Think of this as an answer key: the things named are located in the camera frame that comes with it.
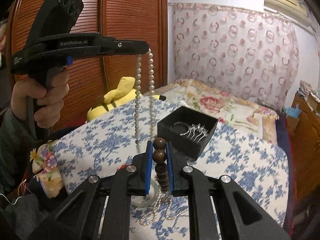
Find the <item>dark sleeve forearm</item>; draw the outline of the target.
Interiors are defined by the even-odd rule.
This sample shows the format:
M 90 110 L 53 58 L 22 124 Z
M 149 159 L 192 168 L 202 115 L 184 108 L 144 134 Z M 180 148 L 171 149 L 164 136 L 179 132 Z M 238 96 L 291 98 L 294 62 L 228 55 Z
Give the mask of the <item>dark sleeve forearm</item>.
M 1 124 L 1 193 L 11 193 L 20 184 L 29 163 L 29 153 L 40 144 L 8 109 Z

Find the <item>person's left hand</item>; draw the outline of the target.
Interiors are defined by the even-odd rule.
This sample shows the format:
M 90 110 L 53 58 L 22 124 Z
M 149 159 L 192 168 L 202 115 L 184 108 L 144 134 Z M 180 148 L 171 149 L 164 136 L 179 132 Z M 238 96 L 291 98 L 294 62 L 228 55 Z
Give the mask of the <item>person's left hand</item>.
M 33 114 L 33 121 L 40 128 L 51 128 L 60 119 L 63 98 L 69 92 L 69 72 L 66 68 L 52 79 L 52 88 L 47 90 L 32 78 L 18 81 L 13 88 L 11 110 L 16 118 L 27 120 L 27 99 L 35 99 L 41 108 Z

